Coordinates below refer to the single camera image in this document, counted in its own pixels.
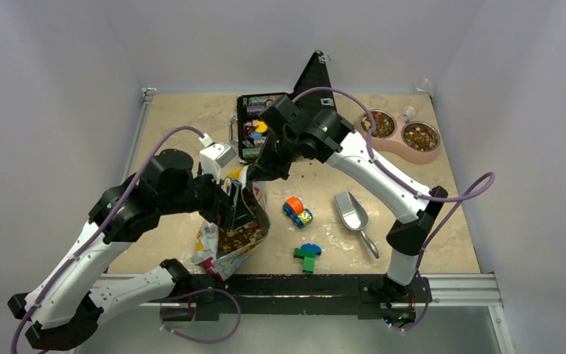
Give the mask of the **colourful pet food bag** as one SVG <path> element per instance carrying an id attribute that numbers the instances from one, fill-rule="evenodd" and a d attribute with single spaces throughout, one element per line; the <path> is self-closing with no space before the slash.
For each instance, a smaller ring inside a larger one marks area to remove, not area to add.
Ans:
<path id="1" fill-rule="evenodd" d="M 220 191 L 225 201 L 217 219 L 204 221 L 196 236 L 192 263 L 208 275 L 227 280 L 250 258 L 268 236 L 268 190 L 264 181 L 249 181 L 250 166 L 229 173 Z"/>

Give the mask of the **metal food scoop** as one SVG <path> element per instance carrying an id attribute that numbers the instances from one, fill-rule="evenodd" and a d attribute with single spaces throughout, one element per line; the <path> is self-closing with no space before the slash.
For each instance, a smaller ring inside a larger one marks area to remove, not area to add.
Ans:
<path id="1" fill-rule="evenodd" d="M 379 259 L 380 253 L 375 242 L 366 234 L 369 216 L 363 206 L 348 191 L 335 195 L 334 201 L 344 226 L 351 231 L 359 232 L 371 254 L 375 259 Z"/>

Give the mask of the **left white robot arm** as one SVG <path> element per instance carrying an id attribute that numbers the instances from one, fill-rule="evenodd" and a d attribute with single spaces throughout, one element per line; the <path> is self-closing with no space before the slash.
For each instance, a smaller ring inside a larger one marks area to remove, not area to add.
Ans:
<path id="1" fill-rule="evenodd" d="M 8 308 L 19 321 L 10 349 L 24 337 L 40 353 L 80 346 L 116 315 L 153 300 L 180 302 L 217 290 L 178 260 L 104 288 L 97 280 L 165 215 L 198 213 L 216 232 L 242 229 L 256 218 L 245 202 L 252 191 L 246 169 L 220 177 L 226 149 L 200 152 L 198 171 L 181 150 L 153 151 L 136 173 L 106 190 L 89 212 L 79 237 L 52 273 L 33 291 L 15 294 Z"/>

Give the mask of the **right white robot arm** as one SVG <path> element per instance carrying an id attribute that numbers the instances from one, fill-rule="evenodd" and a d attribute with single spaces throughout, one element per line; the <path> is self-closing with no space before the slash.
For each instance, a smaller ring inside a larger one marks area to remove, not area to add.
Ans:
<path id="1" fill-rule="evenodd" d="M 396 218 L 386 240 L 392 248 L 384 289 L 395 300 L 413 290 L 419 253 L 443 207 L 447 191 L 429 188 L 393 166 L 337 111 L 325 108 L 314 117 L 288 96 L 279 97 L 259 114 L 270 131 L 247 178 L 286 179 L 300 158 L 315 159 L 345 173 L 379 199 Z"/>

